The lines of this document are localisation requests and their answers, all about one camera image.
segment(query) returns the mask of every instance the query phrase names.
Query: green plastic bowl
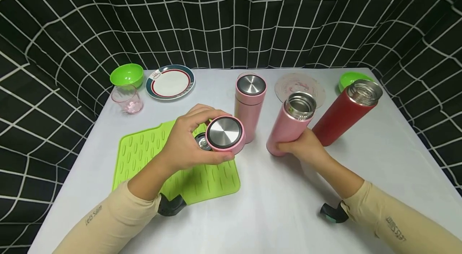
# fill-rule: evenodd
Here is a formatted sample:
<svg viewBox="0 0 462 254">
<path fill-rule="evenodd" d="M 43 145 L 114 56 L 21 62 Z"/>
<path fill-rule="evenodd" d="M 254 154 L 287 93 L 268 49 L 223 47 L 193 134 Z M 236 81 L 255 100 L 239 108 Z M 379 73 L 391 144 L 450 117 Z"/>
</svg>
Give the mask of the green plastic bowl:
<svg viewBox="0 0 462 254">
<path fill-rule="evenodd" d="M 133 85 L 139 88 L 143 84 L 143 68 L 138 64 L 125 64 L 116 68 L 110 75 L 115 86 Z"/>
<path fill-rule="evenodd" d="M 364 80 L 369 80 L 369 81 L 374 81 L 373 78 L 359 72 L 346 72 L 340 77 L 340 81 L 338 81 L 338 89 L 340 92 L 343 92 L 343 90 L 353 84 L 356 80 L 359 79 L 364 79 Z"/>
</svg>

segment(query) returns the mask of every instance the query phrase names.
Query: mat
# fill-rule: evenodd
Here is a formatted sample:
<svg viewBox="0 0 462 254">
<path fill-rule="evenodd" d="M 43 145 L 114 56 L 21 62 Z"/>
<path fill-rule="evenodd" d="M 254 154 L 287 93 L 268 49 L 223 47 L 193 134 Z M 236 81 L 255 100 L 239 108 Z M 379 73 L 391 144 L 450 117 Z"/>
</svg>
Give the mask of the mat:
<svg viewBox="0 0 462 254">
<path fill-rule="evenodd" d="M 162 123 L 155 128 L 126 135 L 120 140 L 112 190 L 121 182 L 132 178 L 162 150 L 173 124 L 174 121 Z M 205 131 L 205 124 L 201 124 L 192 135 Z M 160 192 L 168 200 L 180 194 L 191 205 L 236 193 L 240 187 L 241 182 L 233 160 L 220 165 L 200 165 L 176 172 L 165 182 Z"/>
</svg>

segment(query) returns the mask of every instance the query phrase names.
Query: plate with red and blue rim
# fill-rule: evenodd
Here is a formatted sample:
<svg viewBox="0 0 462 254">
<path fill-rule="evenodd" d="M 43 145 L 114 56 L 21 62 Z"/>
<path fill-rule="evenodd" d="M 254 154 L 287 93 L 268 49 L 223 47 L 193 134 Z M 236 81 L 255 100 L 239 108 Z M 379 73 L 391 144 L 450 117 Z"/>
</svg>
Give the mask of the plate with red and blue rim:
<svg viewBox="0 0 462 254">
<path fill-rule="evenodd" d="M 159 100 L 174 100 L 185 96 L 195 83 L 191 69 L 183 65 L 163 66 L 152 72 L 146 80 L 146 90 Z"/>
</svg>

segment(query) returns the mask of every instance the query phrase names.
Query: arm sleeve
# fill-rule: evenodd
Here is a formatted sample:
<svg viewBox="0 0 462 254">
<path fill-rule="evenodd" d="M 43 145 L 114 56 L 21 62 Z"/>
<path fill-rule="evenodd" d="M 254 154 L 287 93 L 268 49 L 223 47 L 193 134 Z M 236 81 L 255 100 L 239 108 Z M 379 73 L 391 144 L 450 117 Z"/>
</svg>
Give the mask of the arm sleeve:
<svg viewBox="0 0 462 254">
<path fill-rule="evenodd" d="M 160 196 L 142 200 L 123 182 L 82 218 L 64 237 L 54 254 L 118 253 L 157 214 Z"/>
<path fill-rule="evenodd" d="M 460 254 L 462 241 L 439 224 L 365 181 L 342 208 L 398 254 Z"/>
</svg>

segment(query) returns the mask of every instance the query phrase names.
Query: stainless steel lid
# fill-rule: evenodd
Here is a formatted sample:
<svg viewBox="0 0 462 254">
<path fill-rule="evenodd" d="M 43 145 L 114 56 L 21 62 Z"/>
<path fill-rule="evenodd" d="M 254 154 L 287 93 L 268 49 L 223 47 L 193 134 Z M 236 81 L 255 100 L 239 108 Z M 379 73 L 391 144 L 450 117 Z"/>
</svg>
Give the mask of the stainless steel lid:
<svg viewBox="0 0 462 254">
<path fill-rule="evenodd" d="M 382 88 L 373 81 L 369 80 L 356 80 L 351 84 L 346 94 L 350 99 L 362 106 L 372 106 L 378 103 L 378 99 L 383 94 Z"/>
<path fill-rule="evenodd" d="M 284 109 L 297 120 L 308 120 L 315 113 L 316 100 L 309 93 L 296 91 L 284 102 Z"/>
<path fill-rule="evenodd" d="M 219 149 L 234 146 L 242 136 L 241 124 L 234 117 L 222 117 L 207 127 L 210 144 Z"/>
<path fill-rule="evenodd" d="M 211 151 L 212 148 L 210 145 L 207 143 L 207 139 L 205 138 L 205 133 L 200 133 L 194 138 L 199 145 L 199 147 L 205 151 Z"/>
<path fill-rule="evenodd" d="M 245 75 L 237 80 L 237 89 L 249 96 L 256 96 L 266 89 L 265 81 L 256 75 Z"/>
</svg>

